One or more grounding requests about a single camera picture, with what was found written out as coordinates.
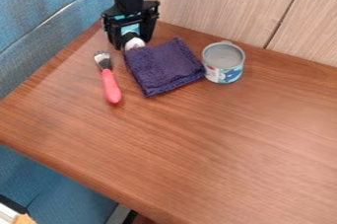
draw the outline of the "wood grain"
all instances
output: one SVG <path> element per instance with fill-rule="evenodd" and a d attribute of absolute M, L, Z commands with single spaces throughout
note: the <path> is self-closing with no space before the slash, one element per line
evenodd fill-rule
<path fill-rule="evenodd" d="M 175 36 L 199 57 L 221 40 L 159 23 L 151 44 Z M 238 82 L 145 99 L 96 23 L 1 101 L 0 140 L 160 224 L 337 223 L 337 70 L 237 44 Z"/>
<path fill-rule="evenodd" d="M 297 0 L 269 48 L 337 66 L 337 0 Z"/>
<path fill-rule="evenodd" d="M 161 0 L 161 20 L 263 47 L 292 0 Z"/>

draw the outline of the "blue label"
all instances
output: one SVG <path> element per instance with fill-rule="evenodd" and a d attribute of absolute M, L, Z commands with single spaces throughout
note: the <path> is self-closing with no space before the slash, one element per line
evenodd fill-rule
<path fill-rule="evenodd" d="M 242 75 L 242 67 L 231 70 L 221 69 L 219 74 L 219 83 L 232 83 Z"/>

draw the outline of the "purple cloth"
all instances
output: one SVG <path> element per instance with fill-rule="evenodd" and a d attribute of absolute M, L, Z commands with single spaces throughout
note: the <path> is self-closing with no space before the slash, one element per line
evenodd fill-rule
<path fill-rule="evenodd" d="M 204 66 L 181 38 L 124 52 L 125 62 L 145 97 L 186 85 L 205 75 Z"/>

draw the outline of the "wooden table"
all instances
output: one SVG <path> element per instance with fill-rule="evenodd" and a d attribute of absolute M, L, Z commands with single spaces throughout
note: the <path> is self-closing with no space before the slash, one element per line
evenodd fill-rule
<path fill-rule="evenodd" d="M 174 36 L 199 57 L 221 40 L 159 23 L 151 44 Z M 161 224 L 337 223 L 337 69 L 238 45 L 238 82 L 145 99 L 96 23 L 2 101 L 0 139 Z"/>

